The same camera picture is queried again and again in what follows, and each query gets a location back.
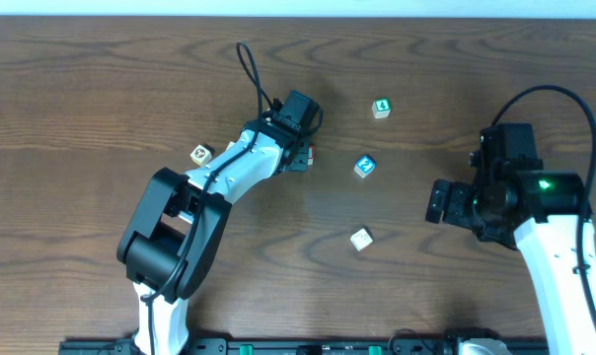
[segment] green light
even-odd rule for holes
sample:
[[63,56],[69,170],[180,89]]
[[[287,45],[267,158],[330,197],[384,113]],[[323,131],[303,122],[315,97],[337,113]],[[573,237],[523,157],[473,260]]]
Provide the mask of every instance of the green light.
[[553,185],[547,182],[546,180],[539,180],[539,187],[541,187],[542,189],[547,189],[549,187],[553,187]]

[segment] green cube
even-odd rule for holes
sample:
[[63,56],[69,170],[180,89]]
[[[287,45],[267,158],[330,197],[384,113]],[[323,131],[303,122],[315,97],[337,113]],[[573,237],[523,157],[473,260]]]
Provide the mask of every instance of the green cube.
[[388,117],[390,108],[390,100],[388,100],[388,98],[377,99],[373,102],[373,115],[375,118]]

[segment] wooden table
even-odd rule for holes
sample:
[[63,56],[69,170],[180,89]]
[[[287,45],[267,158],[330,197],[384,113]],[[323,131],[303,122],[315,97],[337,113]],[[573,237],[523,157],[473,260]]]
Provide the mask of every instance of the wooden table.
[[[310,171],[234,206],[191,327],[543,335],[519,253],[423,217],[436,178],[471,180],[479,130],[521,90],[567,86],[596,112],[596,22],[0,18],[0,354],[138,326],[116,246],[157,170],[194,168],[194,146],[222,151],[255,116],[238,39],[271,95],[305,93],[325,125]],[[380,97],[393,111],[375,120]],[[536,94],[505,119],[533,123],[547,168],[584,176],[588,129],[570,100]],[[366,153],[377,168],[359,181]],[[375,243],[358,253],[362,224]]]

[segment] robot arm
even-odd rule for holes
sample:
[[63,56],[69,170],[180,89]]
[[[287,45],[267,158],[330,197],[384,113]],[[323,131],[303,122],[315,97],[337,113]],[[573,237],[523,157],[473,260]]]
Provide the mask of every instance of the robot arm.
[[[263,179],[281,172],[307,170],[309,141],[314,132],[310,126],[317,113],[322,124],[318,104],[291,92],[284,105],[274,101],[262,126],[256,121],[246,123],[239,141],[207,165],[185,174],[164,168],[151,178],[120,241],[117,258],[126,265],[127,277],[134,282],[139,301],[168,285],[180,258],[186,259],[186,266],[178,282],[153,301],[153,312],[139,302],[140,322],[134,342],[142,352],[151,353],[150,331],[154,354],[178,354],[186,345],[187,299],[212,265],[232,204]],[[197,211],[211,173],[249,147],[249,152],[216,176],[206,191],[202,210]],[[196,212],[197,227],[186,235],[162,221],[179,217],[192,224]],[[188,239],[192,239],[191,247],[184,254]]]
[[[521,251],[535,286],[552,354],[596,354],[596,329],[576,268],[583,183],[576,173],[544,171],[530,124],[481,132],[472,153],[474,183],[437,180],[426,221],[472,230],[481,242]],[[596,306],[594,228],[584,221],[584,254]]]

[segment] wire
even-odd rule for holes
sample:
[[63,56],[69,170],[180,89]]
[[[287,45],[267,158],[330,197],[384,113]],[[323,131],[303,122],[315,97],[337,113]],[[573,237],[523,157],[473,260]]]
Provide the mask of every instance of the wire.
[[398,351],[393,350],[393,341],[397,338],[397,336],[399,336],[403,333],[409,333],[409,334],[414,335],[418,339],[418,341],[420,341],[420,343],[423,344],[423,347],[425,347],[425,349],[427,349],[432,354],[436,354],[436,350],[438,350],[438,347],[440,346],[439,344],[436,344],[433,347],[429,346],[429,345],[427,345],[425,340],[423,340],[423,338],[420,337],[420,335],[418,335],[418,333],[416,331],[414,331],[413,329],[401,328],[401,329],[395,330],[393,332],[393,335],[390,337],[390,339],[388,339],[388,350],[392,350],[395,354],[399,354]]
[[[252,66],[252,74],[250,73],[250,70],[248,70],[248,66],[246,65],[246,62],[243,60],[243,56],[241,54],[241,48],[243,48],[246,51],[246,53],[248,54],[248,59],[250,60],[250,66]],[[244,70],[246,71],[246,74],[248,74],[248,77],[250,78],[250,80],[253,82],[253,84],[257,88],[257,102],[259,105],[259,111],[257,113],[257,121],[259,122],[259,125],[252,137],[252,140],[250,141],[250,143],[248,143],[248,145],[241,152],[235,154],[232,158],[228,159],[222,165],[220,165],[219,167],[217,167],[215,170],[213,170],[212,172],[210,172],[208,174],[206,183],[204,184],[203,189],[201,190],[201,194],[199,195],[199,201],[197,203],[197,208],[196,208],[195,214],[193,216],[192,225],[190,226],[190,230],[188,231],[188,235],[186,236],[187,237],[186,244],[184,246],[184,249],[182,250],[182,254],[180,256],[180,259],[178,260],[178,263],[174,267],[173,271],[171,271],[169,278],[164,283],[164,285],[162,285],[162,287],[160,287],[152,295],[143,295],[142,297],[140,297],[140,301],[144,302],[147,305],[147,307],[149,308],[149,310],[148,310],[148,312],[149,312],[149,341],[151,343],[151,355],[155,354],[154,335],[153,335],[153,301],[155,299],[157,299],[158,297],[160,297],[161,295],[163,295],[164,292],[168,288],[172,287],[172,285],[177,280],[180,279],[181,273],[184,271],[184,267],[186,265],[186,256],[188,255],[188,252],[190,251],[190,247],[192,246],[192,240],[195,235],[195,232],[197,231],[197,226],[199,225],[201,211],[203,211],[205,204],[206,204],[206,194],[208,192],[208,188],[210,188],[210,185],[212,185],[212,183],[215,181],[215,179],[217,178],[219,173],[221,173],[222,170],[224,170],[226,167],[228,167],[230,164],[232,164],[237,159],[241,158],[247,152],[251,151],[255,145],[255,142],[257,142],[257,138],[259,137],[259,131],[261,130],[261,125],[262,125],[262,114],[263,114],[262,98],[265,97],[265,99],[267,100],[267,103],[271,106],[271,101],[269,100],[269,97],[267,96],[267,94],[261,87],[261,80],[259,79],[259,70],[257,69],[257,63],[255,62],[255,59],[252,56],[252,52],[250,51],[250,48],[244,41],[238,41],[237,45],[236,45],[236,49],[237,49],[237,55],[239,56],[239,61],[241,62],[241,65],[243,66]]]
[[594,304],[594,298],[592,296],[590,284],[587,279],[587,269],[590,268],[590,265],[587,262],[585,262],[585,254],[583,251],[583,223],[587,219],[589,196],[592,190],[594,175],[596,173],[596,119],[594,119],[594,114],[592,113],[592,110],[579,95],[566,88],[562,88],[556,85],[541,85],[521,92],[515,98],[511,99],[511,101],[506,103],[506,105],[504,105],[504,107],[493,119],[493,123],[491,124],[491,126],[495,126],[497,122],[501,119],[502,115],[508,110],[509,107],[515,104],[515,102],[525,97],[526,95],[536,91],[554,91],[562,93],[573,99],[581,107],[583,113],[585,113],[585,117],[587,118],[587,122],[590,126],[590,133],[592,134],[592,153],[590,154],[590,165],[587,169],[587,178],[585,179],[583,195],[581,196],[581,200],[579,201],[578,222],[576,226],[577,265],[574,269],[578,271],[580,275],[581,285],[583,287],[583,294],[585,295],[585,302],[587,303],[587,309],[589,310],[590,317],[592,318],[592,323],[594,324],[594,329],[596,331],[596,305]]

